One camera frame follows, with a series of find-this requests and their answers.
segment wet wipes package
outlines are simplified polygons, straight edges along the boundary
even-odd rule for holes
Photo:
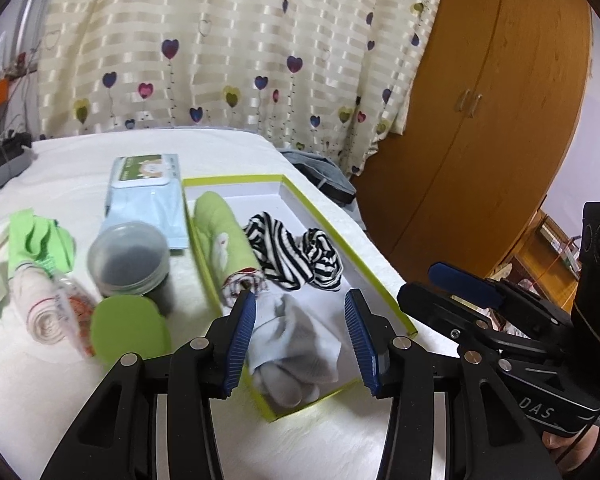
[[[178,156],[118,157],[111,169],[105,215],[100,231],[141,221],[160,229],[170,249],[189,247]]]

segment wooden wardrobe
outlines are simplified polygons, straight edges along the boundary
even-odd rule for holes
[[[487,276],[570,145],[589,70],[586,0],[441,0],[402,135],[354,177],[368,234],[407,281]]]

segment curtain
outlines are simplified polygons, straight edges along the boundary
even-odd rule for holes
[[[359,173],[408,95],[439,0],[51,0],[45,137],[240,128]]]

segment door handle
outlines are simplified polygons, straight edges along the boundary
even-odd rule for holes
[[[464,92],[462,92],[460,94],[460,97],[458,98],[458,102],[456,103],[456,112],[461,112],[464,109],[464,102],[469,97],[470,93],[471,93],[471,89],[467,88]]]
[[[475,117],[475,110],[478,107],[478,103],[482,99],[482,94],[476,94],[474,97],[474,102],[471,104],[471,109],[469,110],[469,118],[473,119]]]

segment green lid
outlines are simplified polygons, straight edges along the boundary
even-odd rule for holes
[[[155,303],[144,296],[111,296],[91,318],[91,343],[96,356],[114,365],[128,352],[142,359],[171,352],[171,337]]]

